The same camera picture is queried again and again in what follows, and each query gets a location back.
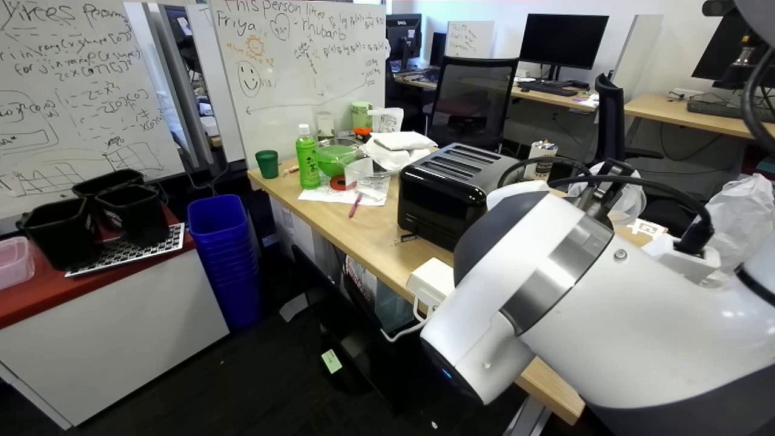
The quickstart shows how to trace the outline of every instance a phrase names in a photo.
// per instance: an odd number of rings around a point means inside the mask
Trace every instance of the green bottle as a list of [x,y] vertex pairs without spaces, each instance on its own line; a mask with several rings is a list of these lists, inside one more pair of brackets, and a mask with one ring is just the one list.
[[316,142],[309,134],[309,125],[297,125],[294,160],[297,160],[299,188],[316,190],[319,188]]

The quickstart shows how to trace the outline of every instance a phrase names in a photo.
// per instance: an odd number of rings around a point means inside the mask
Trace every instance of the floor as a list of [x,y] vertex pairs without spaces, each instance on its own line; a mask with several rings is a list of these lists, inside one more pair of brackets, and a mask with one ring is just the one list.
[[[363,380],[344,378],[345,369],[330,376],[319,358],[330,346],[319,335],[319,317],[313,310],[291,323],[274,316],[297,287],[297,274],[291,264],[263,267],[263,271],[281,274],[262,284],[271,310],[253,330],[218,343],[68,433],[495,436],[508,427],[523,399],[518,389],[478,408],[457,395],[423,355],[401,373],[406,390],[397,412]],[[62,432],[11,389],[0,386],[0,433]],[[608,432],[584,415],[575,427],[550,419],[544,433],[604,436]]]

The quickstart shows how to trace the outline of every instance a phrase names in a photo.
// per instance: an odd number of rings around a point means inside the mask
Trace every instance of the white cabinet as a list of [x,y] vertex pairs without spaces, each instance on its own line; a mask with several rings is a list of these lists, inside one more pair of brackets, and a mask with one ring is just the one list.
[[0,376],[74,427],[225,335],[187,252],[0,330]]

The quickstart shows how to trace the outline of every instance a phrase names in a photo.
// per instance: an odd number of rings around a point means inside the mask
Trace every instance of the green cup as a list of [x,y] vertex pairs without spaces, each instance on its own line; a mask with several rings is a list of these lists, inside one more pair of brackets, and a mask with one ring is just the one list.
[[275,180],[275,174],[279,174],[279,154],[275,151],[258,151],[256,154],[256,165],[258,165],[263,180]]

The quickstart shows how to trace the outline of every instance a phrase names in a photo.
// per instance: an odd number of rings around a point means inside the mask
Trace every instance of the keyboard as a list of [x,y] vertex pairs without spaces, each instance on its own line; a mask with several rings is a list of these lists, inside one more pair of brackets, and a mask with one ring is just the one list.
[[[695,114],[744,120],[744,106],[723,99],[690,98],[686,109]],[[755,105],[752,111],[757,114],[761,121],[775,125],[775,114],[770,111],[770,106]]]
[[534,89],[534,93],[561,94],[561,98],[579,94],[575,89],[567,89],[560,83],[521,83],[518,89],[523,89],[523,93]]

